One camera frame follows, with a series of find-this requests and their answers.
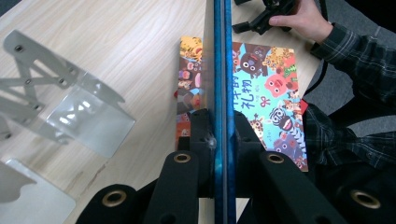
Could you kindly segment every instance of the blue vertical bar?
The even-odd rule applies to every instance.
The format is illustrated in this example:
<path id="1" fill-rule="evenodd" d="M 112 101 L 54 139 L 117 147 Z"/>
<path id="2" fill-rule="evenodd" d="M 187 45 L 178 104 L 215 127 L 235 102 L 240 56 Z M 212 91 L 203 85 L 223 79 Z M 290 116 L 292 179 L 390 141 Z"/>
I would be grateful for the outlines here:
<path id="1" fill-rule="evenodd" d="M 231 0 L 215 0 L 215 222 L 236 223 Z"/>

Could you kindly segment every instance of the colorful book cover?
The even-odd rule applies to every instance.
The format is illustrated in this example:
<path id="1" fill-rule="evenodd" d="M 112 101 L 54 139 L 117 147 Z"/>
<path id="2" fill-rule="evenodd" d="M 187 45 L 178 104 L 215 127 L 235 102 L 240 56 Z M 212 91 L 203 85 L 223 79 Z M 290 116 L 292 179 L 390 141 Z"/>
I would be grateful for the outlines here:
<path id="1" fill-rule="evenodd" d="M 308 170 L 293 49 L 233 42 L 233 107 L 267 150 Z"/>
<path id="2" fill-rule="evenodd" d="M 177 78 L 177 143 L 180 136 L 190 136 L 191 113 L 201 108 L 202 48 L 202 39 L 199 37 L 182 36 L 180 39 Z"/>

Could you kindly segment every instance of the black clamp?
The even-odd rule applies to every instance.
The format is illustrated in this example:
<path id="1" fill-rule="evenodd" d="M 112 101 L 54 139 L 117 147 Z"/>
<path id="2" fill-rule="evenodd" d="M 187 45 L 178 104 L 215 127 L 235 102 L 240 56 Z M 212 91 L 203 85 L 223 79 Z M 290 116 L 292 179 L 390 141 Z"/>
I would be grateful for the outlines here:
<path id="1" fill-rule="evenodd" d="M 239 6 L 250 0 L 234 0 Z M 260 35 L 264 34 L 265 31 L 269 30 L 272 26 L 269 24 L 269 20 L 273 16 L 278 15 L 289 15 L 294 8 L 295 0 L 262 0 L 265 4 L 265 10 L 252 22 L 241 22 L 233 25 L 233 30 L 237 33 L 243 33 L 246 31 L 257 32 Z M 282 30 L 287 32 L 291 28 L 282 27 Z"/>

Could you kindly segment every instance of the metal bracket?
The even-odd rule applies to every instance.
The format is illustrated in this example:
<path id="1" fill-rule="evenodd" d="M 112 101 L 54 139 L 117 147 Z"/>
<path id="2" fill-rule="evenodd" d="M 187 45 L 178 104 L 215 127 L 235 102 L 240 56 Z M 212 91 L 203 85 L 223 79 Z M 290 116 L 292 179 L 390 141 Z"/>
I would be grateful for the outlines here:
<path id="1" fill-rule="evenodd" d="M 75 138 L 103 156 L 114 154 L 134 125 L 134 119 L 119 106 L 125 102 L 120 95 L 19 31 L 6 37 L 4 48 L 15 58 L 20 77 L 0 79 L 3 116 L 60 144 Z M 60 103 L 60 95 L 55 94 L 55 104 L 45 105 L 38 100 L 38 96 L 50 98 L 45 85 L 72 88 Z M 46 113 L 45 119 L 39 117 Z"/>

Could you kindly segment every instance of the plaid shirt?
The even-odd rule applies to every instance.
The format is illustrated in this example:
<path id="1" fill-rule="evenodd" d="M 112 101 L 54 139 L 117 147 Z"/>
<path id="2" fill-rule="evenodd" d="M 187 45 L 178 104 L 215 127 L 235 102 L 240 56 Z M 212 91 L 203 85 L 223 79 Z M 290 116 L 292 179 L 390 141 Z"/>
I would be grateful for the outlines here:
<path id="1" fill-rule="evenodd" d="M 396 109 L 396 50 L 334 24 L 329 37 L 311 52 L 347 73 L 354 87 L 371 99 Z M 358 138 L 348 128 L 336 128 L 316 106 L 304 113 L 308 159 L 329 165 L 366 161 L 382 169 L 396 164 L 396 132 Z"/>

